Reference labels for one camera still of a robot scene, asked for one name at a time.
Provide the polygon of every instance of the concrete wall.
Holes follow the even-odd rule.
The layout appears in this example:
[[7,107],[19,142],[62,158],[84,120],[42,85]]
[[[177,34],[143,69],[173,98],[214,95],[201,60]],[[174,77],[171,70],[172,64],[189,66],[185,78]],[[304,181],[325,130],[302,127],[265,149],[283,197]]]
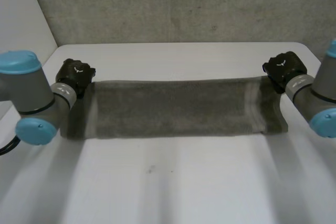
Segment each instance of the concrete wall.
[[321,57],[336,0],[38,0],[57,44],[297,41]]
[[[57,45],[37,0],[0,0],[0,53],[31,50],[44,63]],[[0,102],[0,118],[11,102]]]

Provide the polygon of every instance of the table surface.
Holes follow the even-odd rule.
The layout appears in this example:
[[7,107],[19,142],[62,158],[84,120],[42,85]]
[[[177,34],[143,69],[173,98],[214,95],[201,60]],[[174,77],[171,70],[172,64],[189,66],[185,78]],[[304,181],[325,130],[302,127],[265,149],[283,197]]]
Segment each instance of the table surface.
[[[50,84],[67,58],[101,80],[197,80],[264,75],[298,43],[67,45],[44,65]],[[283,95],[287,134],[20,143],[0,157],[0,223],[334,223],[336,142],[316,136]],[[14,136],[14,108],[0,144]]]

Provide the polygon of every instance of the robotic arm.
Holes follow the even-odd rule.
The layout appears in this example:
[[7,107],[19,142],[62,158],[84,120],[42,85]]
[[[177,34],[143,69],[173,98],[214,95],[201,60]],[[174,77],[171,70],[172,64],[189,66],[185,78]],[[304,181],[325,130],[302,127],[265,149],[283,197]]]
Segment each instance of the robotic arm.
[[293,52],[279,54],[262,66],[277,93],[286,93],[309,126],[322,137],[336,137],[336,40],[316,78]]
[[67,59],[56,82],[49,86],[33,52],[1,54],[0,101],[11,100],[21,116],[15,128],[16,138],[33,145],[49,143],[95,74],[88,64]]

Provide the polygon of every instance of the cloth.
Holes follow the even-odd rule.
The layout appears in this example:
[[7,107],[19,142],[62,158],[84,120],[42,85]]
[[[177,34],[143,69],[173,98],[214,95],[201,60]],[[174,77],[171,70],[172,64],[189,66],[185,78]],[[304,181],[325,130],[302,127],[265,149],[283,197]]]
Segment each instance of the cloth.
[[229,136],[288,131],[267,77],[101,81],[89,85],[61,129],[72,139]]

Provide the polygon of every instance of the blue cap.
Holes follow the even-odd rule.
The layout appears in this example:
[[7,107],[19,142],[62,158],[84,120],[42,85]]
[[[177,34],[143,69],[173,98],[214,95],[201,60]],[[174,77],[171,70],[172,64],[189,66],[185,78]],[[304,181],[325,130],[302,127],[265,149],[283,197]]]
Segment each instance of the blue cap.
[[336,137],[336,108],[323,110],[309,122],[309,126],[322,137]]
[[56,128],[40,118],[23,118],[15,127],[17,137],[33,145],[48,144],[56,135]]
[[36,54],[31,51],[9,51],[0,54],[0,73],[25,74],[41,68]]
[[327,55],[336,58],[336,39],[331,42],[330,47],[327,50]]

